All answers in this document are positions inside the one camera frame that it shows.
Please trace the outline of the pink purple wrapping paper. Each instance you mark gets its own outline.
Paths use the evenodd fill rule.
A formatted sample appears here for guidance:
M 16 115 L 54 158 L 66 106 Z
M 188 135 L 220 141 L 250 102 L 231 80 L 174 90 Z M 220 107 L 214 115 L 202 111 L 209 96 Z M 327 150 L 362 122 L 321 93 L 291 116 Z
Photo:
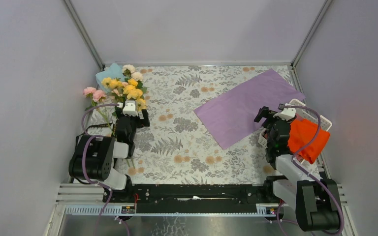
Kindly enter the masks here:
M 260 108 L 276 110 L 281 103 L 305 96 L 278 72 L 269 69 L 194 110 L 222 149 L 227 149 L 261 127 L 254 122 Z

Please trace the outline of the yellow fake flower stem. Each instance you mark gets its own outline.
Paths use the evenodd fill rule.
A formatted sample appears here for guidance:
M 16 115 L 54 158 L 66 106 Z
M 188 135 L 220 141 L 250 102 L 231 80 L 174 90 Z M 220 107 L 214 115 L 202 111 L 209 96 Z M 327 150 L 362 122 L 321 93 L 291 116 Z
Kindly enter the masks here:
M 124 103 L 127 100 L 135 101 L 138 111 L 146 109 L 145 94 L 147 88 L 141 81 L 129 78 L 125 82 L 110 77 L 102 80 L 102 87 L 108 89 L 107 95 L 113 101 Z

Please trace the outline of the pink fake flower stem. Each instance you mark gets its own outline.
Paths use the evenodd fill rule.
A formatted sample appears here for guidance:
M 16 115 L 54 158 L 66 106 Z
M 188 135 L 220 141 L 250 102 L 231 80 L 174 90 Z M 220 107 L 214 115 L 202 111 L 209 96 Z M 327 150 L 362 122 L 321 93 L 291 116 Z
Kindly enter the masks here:
M 104 105 L 104 101 L 107 99 L 107 95 L 106 93 L 101 90 L 101 89 L 96 89 L 94 87 L 86 87 L 83 89 L 83 96 L 85 98 L 89 98 L 90 99 L 90 106 L 88 106 L 85 110 L 89 110 L 90 108 L 93 108 L 93 107 L 96 107 L 98 105 Z M 103 108 L 97 108 L 96 111 L 102 116 L 103 120 L 105 121 L 105 123 L 108 125 L 109 129 L 110 129 L 110 134 L 109 136 L 113 136 L 114 135 L 114 131 L 113 131 L 113 128 L 112 128 L 112 125 L 110 124 L 110 119 L 108 117 L 108 111 L 107 111 L 107 108 L 106 107 L 103 107 Z

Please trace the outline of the white fake flower stem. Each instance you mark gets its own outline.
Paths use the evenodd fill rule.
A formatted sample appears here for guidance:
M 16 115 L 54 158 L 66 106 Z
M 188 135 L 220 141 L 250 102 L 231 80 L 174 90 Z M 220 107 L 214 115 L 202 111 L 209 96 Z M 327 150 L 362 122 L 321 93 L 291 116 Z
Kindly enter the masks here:
M 141 81 L 143 79 L 142 73 L 138 72 L 136 68 L 131 64 L 123 65 L 122 74 L 127 79 L 134 79 L 136 81 Z

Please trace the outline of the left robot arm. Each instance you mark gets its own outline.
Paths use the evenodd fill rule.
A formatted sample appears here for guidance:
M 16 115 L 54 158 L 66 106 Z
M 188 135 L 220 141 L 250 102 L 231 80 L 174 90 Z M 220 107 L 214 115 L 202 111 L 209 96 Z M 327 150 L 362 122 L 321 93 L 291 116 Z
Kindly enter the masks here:
M 150 126 L 147 110 L 143 109 L 140 114 L 142 117 L 118 116 L 113 137 L 85 134 L 79 138 L 69 162 L 69 175 L 112 189 L 119 201 L 129 201 L 133 195 L 132 187 L 127 185 L 129 177 L 115 170 L 114 164 L 117 159 L 132 158 L 137 129 Z

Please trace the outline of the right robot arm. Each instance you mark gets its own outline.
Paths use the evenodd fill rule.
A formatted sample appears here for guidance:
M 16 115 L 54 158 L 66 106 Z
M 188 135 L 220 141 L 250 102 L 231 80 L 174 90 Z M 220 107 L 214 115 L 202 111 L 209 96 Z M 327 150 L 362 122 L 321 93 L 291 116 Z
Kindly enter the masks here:
M 311 173 L 304 163 L 313 164 L 324 149 L 332 122 L 302 103 L 280 104 L 277 111 L 264 106 L 254 122 L 262 122 L 259 144 L 266 161 L 280 172 L 264 182 L 266 201 L 288 204 L 296 224 L 305 232 L 342 233 L 345 220 L 337 183 Z

